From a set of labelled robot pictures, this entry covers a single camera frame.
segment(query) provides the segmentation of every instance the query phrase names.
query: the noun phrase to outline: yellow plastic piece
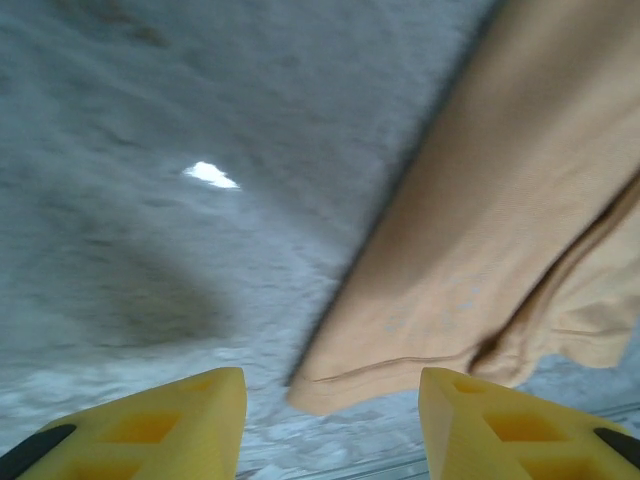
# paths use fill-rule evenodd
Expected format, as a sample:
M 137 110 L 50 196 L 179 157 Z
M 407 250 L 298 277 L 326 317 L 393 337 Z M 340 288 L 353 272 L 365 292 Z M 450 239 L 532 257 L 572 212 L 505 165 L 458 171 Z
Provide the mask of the yellow plastic piece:
M 75 413 L 20 480 L 230 480 L 246 406 L 242 369 L 220 368 Z
M 624 428 L 532 395 L 425 368 L 419 409 L 432 480 L 640 480 L 593 433 Z

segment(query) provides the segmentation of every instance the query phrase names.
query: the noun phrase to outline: orange fabric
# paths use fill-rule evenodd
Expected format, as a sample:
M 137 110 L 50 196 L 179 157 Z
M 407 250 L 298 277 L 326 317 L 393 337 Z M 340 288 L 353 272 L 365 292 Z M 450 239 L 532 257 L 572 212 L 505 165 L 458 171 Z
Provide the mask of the orange fabric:
M 425 366 L 614 365 L 640 313 L 640 2 L 513 1 L 296 373 L 326 414 Z

